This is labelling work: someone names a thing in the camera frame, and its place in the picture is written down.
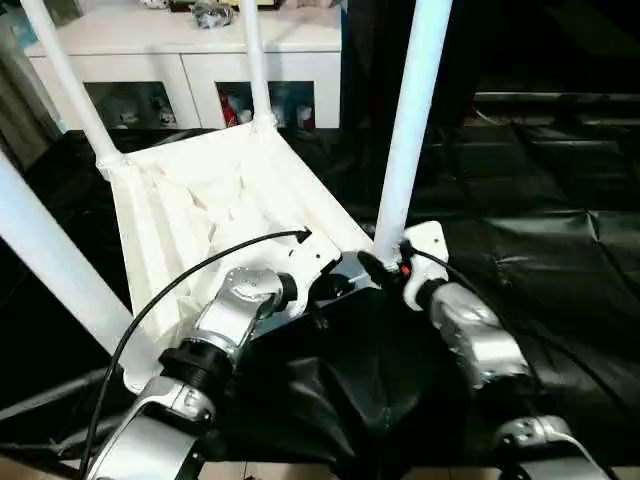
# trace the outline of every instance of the glass cabinet door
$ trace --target glass cabinet door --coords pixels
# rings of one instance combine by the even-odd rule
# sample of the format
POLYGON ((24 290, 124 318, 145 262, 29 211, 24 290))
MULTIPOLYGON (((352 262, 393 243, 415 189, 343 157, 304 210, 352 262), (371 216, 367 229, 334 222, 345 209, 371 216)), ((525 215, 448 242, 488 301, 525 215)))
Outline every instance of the glass cabinet door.
MULTIPOLYGON (((216 82, 227 127, 250 122, 253 99, 249 82, 216 82)), ((278 128, 314 128, 313 82, 269 82, 271 109, 278 128)))
POLYGON ((107 128, 178 128, 162 82, 86 82, 107 128))

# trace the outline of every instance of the wooden floor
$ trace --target wooden floor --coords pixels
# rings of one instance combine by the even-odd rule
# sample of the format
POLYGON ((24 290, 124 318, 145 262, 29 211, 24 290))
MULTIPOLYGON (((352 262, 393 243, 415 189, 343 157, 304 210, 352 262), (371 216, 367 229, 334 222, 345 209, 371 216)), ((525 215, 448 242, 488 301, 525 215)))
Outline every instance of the wooden floor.
MULTIPOLYGON (((640 467, 616 468, 620 480, 640 480, 640 467)), ((318 465, 277 463, 209 463, 200 480, 337 480, 329 470, 318 465)), ((494 470, 479 468, 415 469, 404 480, 497 480, 494 470)), ((1 480, 57 480, 57 477, 0 458, 1 480)))

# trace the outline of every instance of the black fabric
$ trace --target black fabric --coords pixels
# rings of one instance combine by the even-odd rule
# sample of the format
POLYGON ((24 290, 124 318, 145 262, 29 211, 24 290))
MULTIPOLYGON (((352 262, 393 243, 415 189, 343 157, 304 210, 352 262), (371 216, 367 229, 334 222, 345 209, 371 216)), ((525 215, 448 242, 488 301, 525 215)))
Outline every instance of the black fabric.
MULTIPOLYGON (((113 132, 123 151, 168 135, 113 132)), ((366 131, 283 135, 371 233, 388 144, 366 131)), ((478 284, 509 325, 528 332, 517 335, 522 349, 578 438, 609 464, 637 464, 637 132, 467 128, 431 132, 430 138, 409 223, 440 221, 450 263, 478 284), (578 355, 602 381, 536 338, 540 334, 578 355)), ((126 299, 109 186, 82 136, 68 133, 29 181, 126 299)), ((0 380, 16 386, 7 397, 3 393, 2 403, 103 365, 106 355, 95 341, 12 254, 2 255, 7 340, 0 349, 0 380), (55 342, 47 338, 53 331, 55 342), (28 338, 37 348, 27 352, 15 338, 28 338), (39 362, 19 363, 20 355, 39 362)), ((343 478, 399 478, 412 464, 490 462, 489 432, 446 349, 424 315, 412 314, 390 294, 360 292, 261 338, 243 358, 227 399, 219 429, 206 442, 212 459, 320 461, 343 478)), ((119 395, 112 409, 118 400, 129 401, 119 395)), ((79 411, 75 422, 82 425, 86 410, 79 411)), ((58 435, 62 420, 42 417, 38 434, 58 435)), ((11 430, 0 425, 0 440, 20 434, 21 441, 31 441, 20 428, 25 422, 15 420, 11 430)))

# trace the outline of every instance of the curtain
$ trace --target curtain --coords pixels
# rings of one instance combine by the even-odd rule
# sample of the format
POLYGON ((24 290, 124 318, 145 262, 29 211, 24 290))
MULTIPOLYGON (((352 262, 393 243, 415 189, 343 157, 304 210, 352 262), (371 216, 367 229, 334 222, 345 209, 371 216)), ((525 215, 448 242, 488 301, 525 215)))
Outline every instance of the curtain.
POLYGON ((34 39, 22 10, 0 4, 0 143, 22 171, 61 134, 55 108, 22 50, 21 42, 34 39))

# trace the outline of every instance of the robotic arm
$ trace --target robotic arm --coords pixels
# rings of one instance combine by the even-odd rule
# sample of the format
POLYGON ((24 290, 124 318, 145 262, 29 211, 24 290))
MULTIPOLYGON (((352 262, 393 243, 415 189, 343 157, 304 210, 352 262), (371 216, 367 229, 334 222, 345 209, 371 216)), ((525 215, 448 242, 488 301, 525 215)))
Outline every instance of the robotic arm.
POLYGON ((406 304, 427 310, 472 392, 481 416, 494 430, 495 458, 502 480, 604 480, 610 476, 552 415, 515 338, 473 292, 447 282, 444 269, 415 254, 446 257, 446 247, 427 241, 428 224, 407 230, 401 247, 406 304))
POLYGON ((162 373, 148 382, 87 478, 197 478, 204 464, 198 438, 215 418, 256 323, 282 310, 302 314, 313 282, 339 259, 329 239, 311 234, 290 253, 287 272, 229 271, 180 345, 162 353, 162 373))
MULTIPOLYGON (((401 247, 402 294, 430 319, 458 361, 480 414, 493 429, 503 480, 609 478, 553 415, 518 343, 476 294, 449 282, 442 265, 414 248, 446 260, 441 231, 431 222, 407 230, 401 247)), ((204 458, 198 438, 210 427, 225 386, 257 322, 278 311, 301 315, 309 289, 340 259, 326 237, 312 234, 290 254, 287 272, 231 270, 213 301, 177 348, 163 352, 162 373, 149 381, 106 442, 90 480, 197 478, 204 458)))

